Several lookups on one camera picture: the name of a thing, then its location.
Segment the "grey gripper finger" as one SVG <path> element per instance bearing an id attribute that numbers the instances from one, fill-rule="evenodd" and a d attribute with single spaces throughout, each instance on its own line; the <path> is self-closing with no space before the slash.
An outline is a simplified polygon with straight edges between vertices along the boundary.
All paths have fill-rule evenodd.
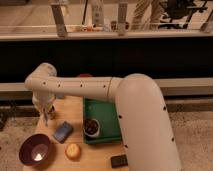
<path id="1" fill-rule="evenodd" d="M 52 120 L 52 119 L 54 119 L 54 117 L 55 117 L 55 108 L 54 108 L 54 106 L 52 106 L 52 108 L 51 108 L 50 111 L 48 112 L 48 118 L 49 118 L 50 120 Z"/>
<path id="2" fill-rule="evenodd" d="M 43 112 L 43 121 L 44 121 L 44 125 L 48 127 L 48 115 L 46 112 Z"/>

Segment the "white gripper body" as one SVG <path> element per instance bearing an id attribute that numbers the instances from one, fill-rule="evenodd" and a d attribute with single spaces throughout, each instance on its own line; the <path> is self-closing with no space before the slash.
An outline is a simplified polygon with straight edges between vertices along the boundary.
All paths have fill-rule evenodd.
<path id="1" fill-rule="evenodd" d="M 35 92 L 32 97 L 32 102 L 40 114 L 48 113 L 55 100 L 55 95 L 52 93 Z"/>

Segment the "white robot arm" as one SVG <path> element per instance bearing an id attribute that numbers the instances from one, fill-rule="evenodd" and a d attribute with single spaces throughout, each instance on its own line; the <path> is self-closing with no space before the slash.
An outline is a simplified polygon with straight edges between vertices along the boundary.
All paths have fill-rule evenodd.
<path id="1" fill-rule="evenodd" d="M 59 77 L 50 63 L 25 79 L 41 114 L 58 94 L 111 102 L 119 118 L 129 171 L 183 171 L 161 89 L 145 74 L 119 77 Z"/>

